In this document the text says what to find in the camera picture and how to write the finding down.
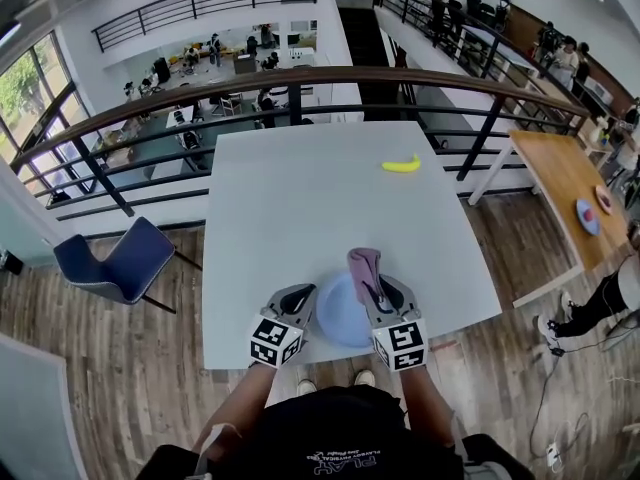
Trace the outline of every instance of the white sneaker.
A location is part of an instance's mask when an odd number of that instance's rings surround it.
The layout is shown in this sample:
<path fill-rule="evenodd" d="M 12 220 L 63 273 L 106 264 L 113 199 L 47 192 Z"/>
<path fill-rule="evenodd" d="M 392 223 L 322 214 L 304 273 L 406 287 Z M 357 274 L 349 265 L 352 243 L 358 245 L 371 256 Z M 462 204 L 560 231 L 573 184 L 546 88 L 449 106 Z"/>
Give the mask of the white sneaker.
<path fill-rule="evenodd" d="M 356 375 L 356 381 L 353 383 L 354 386 L 371 386 L 372 388 L 376 387 L 376 377 L 373 375 L 371 370 L 362 370 L 358 375 Z"/>
<path fill-rule="evenodd" d="M 301 380 L 300 383 L 298 384 L 297 395 L 298 396 L 308 395 L 309 393 L 315 393 L 316 391 L 318 391 L 318 389 L 316 388 L 316 385 L 313 382 L 311 382 L 309 379 L 304 379 L 304 380 Z"/>
<path fill-rule="evenodd" d="M 576 305 L 573 300 L 571 300 L 569 292 L 567 290 L 562 290 L 562 293 L 560 294 L 560 307 L 569 320 L 573 320 L 573 308 L 575 306 Z"/>
<path fill-rule="evenodd" d="M 548 343 L 555 345 L 558 343 L 558 337 L 554 328 L 557 326 L 557 322 L 546 318 L 544 315 L 538 315 L 538 331 L 542 334 Z"/>

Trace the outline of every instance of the window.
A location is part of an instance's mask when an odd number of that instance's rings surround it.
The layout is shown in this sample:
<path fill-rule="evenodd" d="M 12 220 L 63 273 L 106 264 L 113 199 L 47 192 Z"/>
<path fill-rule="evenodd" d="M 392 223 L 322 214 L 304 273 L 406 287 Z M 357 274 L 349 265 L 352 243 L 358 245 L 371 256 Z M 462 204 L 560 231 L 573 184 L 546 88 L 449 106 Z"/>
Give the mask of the window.
<path fill-rule="evenodd" d="M 18 145 L 22 145 L 50 104 L 30 52 L 0 76 L 0 115 Z"/>
<path fill-rule="evenodd" d="M 72 92 L 71 84 L 53 33 L 34 44 L 0 75 L 0 155 L 5 161 L 13 161 L 18 148 L 31 148 L 88 117 L 80 97 Z M 69 96 L 61 101 L 62 94 Z M 73 144 L 63 144 L 23 166 L 18 178 L 24 182 L 79 156 Z M 88 173 L 88 166 L 79 162 L 29 182 L 26 187 L 36 194 Z M 95 183 L 87 182 L 63 190 L 71 197 L 78 197 L 90 192 L 94 186 Z M 47 204 L 50 198 L 39 199 Z"/>
<path fill-rule="evenodd" d="M 2 156 L 8 164 L 11 163 L 16 156 L 16 148 L 13 147 L 9 138 L 2 132 L 0 132 L 0 156 Z"/>
<path fill-rule="evenodd" d="M 42 72 L 49 84 L 51 93 L 56 97 L 69 83 L 69 78 L 60 63 L 60 57 L 54 45 L 53 36 L 48 35 L 44 39 L 41 39 L 35 44 L 33 49 L 36 52 L 36 57 L 42 67 Z"/>
<path fill-rule="evenodd" d="M 20 181 L 26 181 L 29 178 L 33 178 L 35 176 L 35 173 L 33 172 L 33 170 L 31 170 L 30 167 L 27 167 L 26 165 L 20 169 L 20 173 L 18 174 L 18 179 Z M 27 183 L 25 185 L 25 187 L 27 187 L 27 190 L 29 190 L 29 192 L 31 192 L 32 194 L 37 194 L 38 192 L 42 192 L 43 190 L 46 190 L 48 187 L 45 187 L 44 184 L 42 184 L 39 181 L 32 181 L 30 183 Z"/>
<path fill-rule="evenodd" d="M 67 98 L 67 100 L 60 107 L 62 115 L 69 122 L 71 126 L 78 124 L 80 121 L 84 121 L 89 116 L 84 110 L 84 107 L 80 104 L 80 100 L 76 93 L 73 93 Z"/>

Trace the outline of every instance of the railing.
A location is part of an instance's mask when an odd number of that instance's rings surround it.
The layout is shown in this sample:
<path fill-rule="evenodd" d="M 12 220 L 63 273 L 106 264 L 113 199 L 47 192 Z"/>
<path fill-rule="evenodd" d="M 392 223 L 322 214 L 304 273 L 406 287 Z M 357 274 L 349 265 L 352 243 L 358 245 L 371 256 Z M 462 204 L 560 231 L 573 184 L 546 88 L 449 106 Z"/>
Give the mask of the railing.
<path fill-rule="evenodd" d="M 488 27 L 480 20 L 468 15 L 450 1 L 445 4 L 440 0 L 378 0 L 374 2 L 389 9 L 399 16 L 403 23 L 412 25 L 429 38 L 434 47 L 442 49 L 455 60 L 471 76 L 491 78 L 515 87 L 535 87 L 537 92 L 546 94 L 540 85 L 540 78 L 548 80 L 562 96 L 576 106 L 582 103 L 563 86 L 540 63 L 530 58 L 525 52 L 506 37 Z M 446 9 L 442 23 L 434 20 L 433 9 L 440 6 Z M 514 61 L 527 64 L 529 69 Z M 512 109 L 523 112 L 528 117 L 538 117 L 539 112 L 517 103 Z"/>
<path fill-rule="evenodd" d="M 183 20 L 198 19 L 219 11 L 257 7 L 273 3 L 300 3 L 316 0 L 157 0 L 92 30 L 100 50 L 116 46 L 137 36 Z"/>
<path fill-rule="evenodd" d="M 411 86 L 432 86 L 461 89 L 465 91 L 489 94 L 494 96 L 495 99 L 490 110 L 456 107 L 436 107 L 415 104 L 319 105 L 309 107 L 303 107 L 301 104 L 302 86 L 308 87 L 309 85 L 318 86 L 322 84 L 362 82 L 393 82 L 397 84 L 408 84 Z M 258 89 L 271 87 L 288 88 L 289 104 L 287 107 L 228 117 L 220 117 L 218 119 L 214 119 L 209 116 L 198 116 L 196 114 L 194 117 L 194 121 L 191 123 L 185 123 L 175 128 L 163 130 L 159 133 L 134 137 L 129 140 L 110 145 L 108 147 L 103 147 L 97 151 L 89 151 L 82 140 L 83 136 L 93 131 L 103 129 L 109 125 L 119 123 L 125 119 L 137 118 L 138 116 L 148 115 L 150 112 L 159 111 L 162 109 L 173 110 L 176 108 L 176 106 L 190 106 L 193 105 L 194 102 L 199 100 L 209 98 L 215 99 L 228 94 L 256 91 Z M 535 105 L 539 108 L 545 109 L 545 111 L 554 111 L 558 115 L 561 115 L 562 119 L 558 121 L 547 119 L 543 120 L 505 111 L 505 107 L 508 107 L 510 102 L 513 103 L 517 101 Z M 204 85 L 200 87 L 181 87 L 170 91 L 156 93 L 147 98 L 121 105 L 107 112 L 82 121 L 81 123 L 66 129 L 62 133 L 56 135 L 55 137 L 44 143 L 37 144 L 30 150 L 21 154 L 18 158 L 16 158 L 11 164 L 11 167 L 14 172 L 18 173 L 20 171 L 20 168 L 25 165 L 26 162 L 65 143 L 72 142 L 80 152 L 81 158 L 61 164 L 53 169 L 50 169 L 49 171 L 43 172 L 42 174 L 25 180 L 24 183 L 28 184 L 35 180 L 41 179 L 42 177 L 51 174 L 52 172 L 55 172 L 59 169 L 68 168 L 78 162 L 85 162 L 92 172 L 91 175 L 84 176 L 80 179 L 73 180 L 63 185 L 58 185 L 53 189 L 42 191 L 39 194 L 35 194 L 35 196 L 38 198 L 46 197 L 48 194 L 64 190 L 64 188 L 66 187 L 95 179 L 98 181 L 98 188 L 100 190 L 96 190 L 93 193 L 86 194 L 74 199 L 50 204 L 48 208 L 59 208 L 61 206 L 72 205 L 81 201 L 87 201 L 90 199 L 108 195 L 113 200 L 113 204 L 111 205 L 103 206 L 97 209 L 89 209 L 76 213 L 69 213 L 58 218 L 59 220 L 65 220 L 83 215 L 110 211 L 118 208 L 122 209 L 127 215 L 131 216 L 134 214 L 133 207 L 137 205 L 202 195 L 202 193 L 206 193 L 207 191 L 205 190 L 203 192 L 202 190 L 197 190 L 189 193 L 166 194 L 154 198 L 137 199 L 135 201 L 127 201 L 127 199 L 125 198 L 125 194 L 127 192 L 174 181 L 182 181 L 202 176 L 208 176 L 211 173 L 211 169 L 208 168 L 206 170 L 194 170 L 193 172 L 184 174 L 177 174 L 155 180 L 146 180 L 143 182 L 128 183 L 121 186 L 115 186 L 115 184 L 113 183 L 114 175 L 132 171 L 134 169 L 141 169 L 151 165 L 171 162 L 177 159 L 194 159 L 197 157 L 202 158 L 207 155 L 213 155 L 215 146 L 200 147 L 193 150 L 184 150 L 177 153 L 165 154 L 146 160 L 133 161 L 127 165 L 114 168 L 105 168 L 106 166 L 104 165 L 101 166 L 98 163 L 99 158 L 104 158 L 106 155 L 113 154 L 113 152 L 122 150 L 124 148 L 131 148 L 133 146 L 139 146 L 141 144 L 151 143 L 153 141 L 167 140 L 166 138 L 168 137 L 175 136 L 179 133 L 185 133 L 187 131 L 203 130 L 221 125 L 242 123 L 246 121 L 257 122 L 259 120 L 273 119 L 276 117 L 288 118 L 286 123 L 281 122 L 279 123 L 279 125 L 299 125 L 302 122 L 303 116 L 363 111 L 375 111 L 380 113 L 381 116 L 385 113 L 394 113 L 396 115 L 398 113 L 402 113 L 402 117 L 407 119 L 411 119 L 412 116 L 417 116 L 419 114 L 425 113 L 459 114 L 484 117 L 484 125 L 479 131 L 468 129 L 428 130 L 430 134 L 438 136 L 458 136 L 469 138 L 468 148 L 458 149 L 455 151 L 440 148 L 436 149 L 437 154 L 466 155 L 464 162 L 461 165 L 449 166 L 448 168 L 445 168 L 445 170 L 448 171 L 457 171 L 458 180 L 464 180 L 467 173 L 469 173 L 469 171 L 471 170 L 489 168 L 488 165 L 476 165 L 475 162 L 479 155 L 495 155 L 498 153 L 497 150 L 488 150 L 484 148 L 485 142 L 487 141 L 488 137 L 508 137 L 508 134 L 504 131 L 495 129 L 495 124 L 498 120 L 507 120 L 509 123 L 511 123 L 510 126 L 512 127 L 516 127 L 516 125 L 526 126 L 531 123 L 536 123 L 538 125 L 544 126 L 549 131 L 554 131 L 556 133 L 575 134 L 576 130 L 578 130 L 584 123 L 587 115 L 587 111 L 583 107 L 578 107 L 570 103 L 548 98 L 541 94 L 523 91 L 521 89 L 509 87 L 493 81 L 474 79 L 469 78 L 468 76 L 403 68 L 295 68 L 288 70 L 264 71 L 261 73 L 240 75 L 229 81 L 212 85 Z M 524 166 L 520 164 L 515 166 L 507 166 L 506 168 L 523 167 Z"/>

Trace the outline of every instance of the staircase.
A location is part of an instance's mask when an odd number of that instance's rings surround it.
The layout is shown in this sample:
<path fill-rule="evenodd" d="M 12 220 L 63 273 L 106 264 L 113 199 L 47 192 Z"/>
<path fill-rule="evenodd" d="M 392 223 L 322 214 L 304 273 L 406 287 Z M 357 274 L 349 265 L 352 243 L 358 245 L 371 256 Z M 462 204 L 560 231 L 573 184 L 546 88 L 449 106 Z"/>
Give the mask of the staircase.
<path fill-rule="evenodd" d="M 373 9 L 340 8 L 339 11 L 353 65 L 389 67 L 380 27 Z M 358 87 L 363 104 L 395 105 L 398 103 L 398 84 L 360 83 Z M 398 111 L 366 111 L 364 113 L 365 121 L 398 119 L 400 119 Z"/>

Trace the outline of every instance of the wooden handrail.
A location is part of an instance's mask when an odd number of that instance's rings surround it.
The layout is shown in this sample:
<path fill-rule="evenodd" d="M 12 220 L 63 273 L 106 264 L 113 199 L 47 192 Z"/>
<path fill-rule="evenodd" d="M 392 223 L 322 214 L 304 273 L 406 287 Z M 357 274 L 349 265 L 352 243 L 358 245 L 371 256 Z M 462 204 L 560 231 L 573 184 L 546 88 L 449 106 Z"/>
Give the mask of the wooden handrail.
<path fill-rule="evenodd" d="M 24 165 L 31 159 L 50 151 L 70 140 L 82 137 L 88 133 L 100 130 L 109 125 L 119 123 L 125 119 L 141 114 L 153 112 L 179 104 L 189 103 L 206 98 L 217 98 L 226 94 L 244 91 L 253 91 L 265 87 L 299 86 L 310 84 L 331 83 L 360 83 L 360 82 L 397 82 L 412 85 L 424 85 L 431 87 L 445 87 L 450 89 L 462 89 L 484 94 L 524 100 L 551 108 L 569 112 L 571 114 L 586 117 L 588 111 L 584 107 L 549 98 L 542 94 L 533 93 L 509 87 L 497 82 L 480 78 L 471 78 L 464 75 L 454 75 L 439 71 L 427 71 L 423 69 L 365 67 L 365 66 L 328 66 L 315 68 L 293 68 L 262 71 L 259 73 L 247 73 L 238 75 L 230 80 L 216 84 L 208 84 L 199 87 L 178 87 L 176 89 L 162 91 L 151 96 L 125 103 L 106 112 L 85 119 L 80 123 L 67 128 L 52 139 L 18 156 L 11 167 L 15 169 Z"/>

